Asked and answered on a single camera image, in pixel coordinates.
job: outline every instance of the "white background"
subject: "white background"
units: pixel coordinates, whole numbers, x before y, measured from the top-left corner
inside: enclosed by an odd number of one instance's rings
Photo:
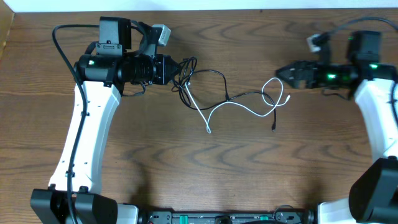
[[[14,12],[398,7],[398,0],[4,0]]]

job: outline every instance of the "green led indicator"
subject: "green led indicator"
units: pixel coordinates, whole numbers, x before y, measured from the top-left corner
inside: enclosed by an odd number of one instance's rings
[[[370,64],[369,66],[370,66],[372,69],[377,69],[379,65],[376,65],[376,64]]]
[[[328,79],[334,79],[336,77],[337,77],[337,75],[335,75],[335,74],[328,74]]]

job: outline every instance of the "white cable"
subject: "white cable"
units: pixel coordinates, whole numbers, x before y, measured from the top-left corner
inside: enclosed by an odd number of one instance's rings
[[[244,105],[242,105],[242,104],[240,104],[240,103],[235,103],[235,102],[232,102],[232,101],[227,101],[227,102],[224,102],[224,103],[222,103],[222,104],[216,106],[216,107],[210,112],[209,118],[206,120],[205,116],[203,115],[203,113],[202,113],[201,110],[199,109],[197,103],[196,103],[195,100],[193,99],[193,97],[192,97],[192,95],[191,95],[191,92],[189,91],[189,88],[188,88],[187,83],[185,83],[185,89],[186,89],[187,92],[188,92],[189,98],[191,98],[193,104],[195,105],[195,107],[197,108],[198,112],[200,113],[200,116],[201,116],[201,117],[203,118],[203,120],[205,121],[207,133],[211,134],[211,129],[210,129],[210,126],[209,126],[210,118],[211,118],[213,112],[214,112],[215,110],[217,110],[217,108],[219,108],[220,106],[223,106],[223,105],[225,105],[225,104],[230,103],[230,104],[233,104],[233,105],[237,105],[237,106],[243,107],[244,109],[248,110],[248,111],[251,112],[252,114],[254,114],[254,115],[256,115],[256,116],[259,116],[259,117],[265,117],[265,116],[269,115],[277,106],[283,106],[283,105],[285,105],[285,104],[288,102],[288,100],[290,99],[290,95],[288,95],[288,96],[286,97],[286,100],[285,100],[284,103],[279,104],[279,101],[280,101],[280,99],[282,98],[282,94],[283,94],[283,92],[284,92],[284,84],[283,84],[283,83],[281,82],[281,80],[279,80],[278,78],[274,77],[274,78],[271,78],[270,80],[268,80],[268,81],[262,86],[261,92],[264,93],[264,88],[266,87],[266,85],[267,85],[271,80],[274,80],[274,79],[278,80],[279,83],[280,83],[280,85],[281,85],[280,95],[279,95],[278,101],[276,102],[275,106],[274,106],[274,105],[271,105],[271,104],[269,104],[269,103],[267,103],[266,99],[264,98],[264,95],[262,96],[262,99],[264,100],[264,102],[265,102],[267,105],[273,106],[273,108],[272,108],[268,113],[266,113],[266,114],[257,114],[257,113],[254,112],[253,110],[250,110],[249,108],[247,108],[246,106],[244,106]]]

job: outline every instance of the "wooden table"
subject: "wooden table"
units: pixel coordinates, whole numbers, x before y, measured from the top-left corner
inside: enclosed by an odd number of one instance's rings
[[[177,61],[196,56],[198,69],[223,72],[235,95],[260,90],[275,69],[294,60],[316,59],[308,36],[362,16],[398,21],[398,9],[17,14],[0,64],[0,223],[39,221],[30,195],[47,187],[70,125],[74,82],[51,31],[57,24],[98,24],[100,16],[167,24],[172,36],[159,52]],[[383,31],[382,61],[398,63],[398,35],[390,27],[365,22],[349,29],[333,37],[334,62],[345,62],[349,32],[373,29]],[[133,34],[137,46],[141,36]],[[60,30],[58,39],[73,63],[98,40],[98,30]],[[310,208],[347,197],[371,165],[358,107],[320,90],[285,88],[291,99],[277,110],[276,133],[272,116],[225,106],[212,117],[208,134],[200,115],[170,85],[123,98],[109,131],[102,194],[178,211]],[[139,86],[126,85],[126,93],[135,91]],[[223,99],[222,79],[197,75],[192,91],[200,105],[210,105]],[[266,92],[277,98],[280,85],[271,83]],[[269,109],[259,95],[238,101]]]

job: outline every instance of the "wood grain surface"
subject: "wood grain surface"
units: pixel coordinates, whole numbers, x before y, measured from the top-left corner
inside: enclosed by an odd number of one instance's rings
[[[17,14],[0,64],[0,223],[37,223],[30,208],[34,188],[45,189],[61,156],[73,109],[73,78],[51,39],[58,24],[97,24],[118,16],[172,30],[159,53],[176,61],[196,56],[198,69],[223,72],[230,95],[260,90],[274,70],[294,60],[316,59],[306,38],[361,16],[398,21],[398,9],[190,12],[90,12]],[[398,35],[364,22],[333,37],[333,61],[345,62],[349,32],[383,31],[382,61],[398,63]],[[133,33],[133,43],[138,43]],[[58,39],[73,63],[98,40],[96,29],[66,29]],[[184,106],[171,86],[149,86],[144,96],[123,98],[113,118],[103,161],[103,195],[144,207],[178,211],[264,211],[280,204],[310,208],[348,196],[371,165],[363,118],[353,101],[293,90],[272,117],[258,118],[225,106],[206,132],[200,115]],[[139,91],[126,85],[127,93]],[[192,78],[200,105],[223,99],[222,79]],[[280,85],[266,89],[277,98]],[[269,109],[258,95],[239,99]]]

